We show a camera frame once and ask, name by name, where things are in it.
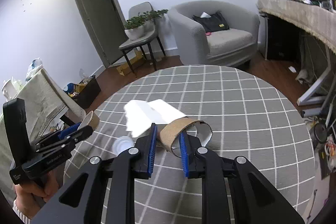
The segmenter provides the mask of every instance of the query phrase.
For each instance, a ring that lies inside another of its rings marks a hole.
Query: white paper scrap
[[[203,14],[201,15],[201,18],[210,18],[211,15],[208,15],[206,12],[203,12]]]
[[[141,136],[151,128],[152,123],[161,131],[172,121],[186,117],[184,113],[161,99],[151,102],[131,100],[124,109],[127,117],[126,131],[131,131],[133,138]]]
[[[289,70],[292,72],[292,73],[296,73],[296,69],[292,66],[289,67]]]

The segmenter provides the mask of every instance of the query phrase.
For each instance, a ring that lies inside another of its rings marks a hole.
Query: black handbag
[[[193,20],[200,23],[204,27],[205,32],[218,32],[229,30],[230,28],[229,24],[219,11],[211,15],[209,18],[193,16]]]

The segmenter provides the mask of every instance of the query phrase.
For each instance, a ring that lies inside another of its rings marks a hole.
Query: round table
[[[124,105],[133,99],[163,99],[187,116],[206,121],[213,130],[208,148],[222,157],[248,158],[303,214],[315,175],[306,125],[277,89],[230,67],[168,68],[123,87],[96,110],[99,127],[78,145],[72,164],[66,166],[68,176],[91,156],[103,159],[115,156],[110,152],[114,140],[128,134]],[[228,201],[234,222],[230,195]],[[185,179],[181,160],[158,147],[152,178],[135,182],[135,222],[201,223],[201,208],[201,179]]]

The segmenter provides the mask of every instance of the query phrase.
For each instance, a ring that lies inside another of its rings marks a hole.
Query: gray armchair
[[[203,12],[220,11],[230,30],[205,35],[192,19]],[[257,52],[259,16],[242,7],[216,0],[201,0],[174,6],[168,11],[180,59],[184,65],[238,66]]]

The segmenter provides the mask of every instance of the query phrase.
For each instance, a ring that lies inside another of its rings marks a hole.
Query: toilet paper roll
[[[98,124],[100,122],[99,117],[93,111],[90,111],[85,118],[83,119],[82,123],[79,125],[78,129],[81,129],[85,126],[92,127],[93,131],[96,130]]]
[[[186,129],[194,125],[197,130],[196,137],[201,141],[202,146],[206,146],[212,137],[211,127],[204,121],[190,119],[187,117],[174,120],[170,124],[166,125],[163,130],[157,135],[157,139],[162,143],[163,147],[174,154],[176,157],[180,157],[174,152],[173,144],[177,137]]]

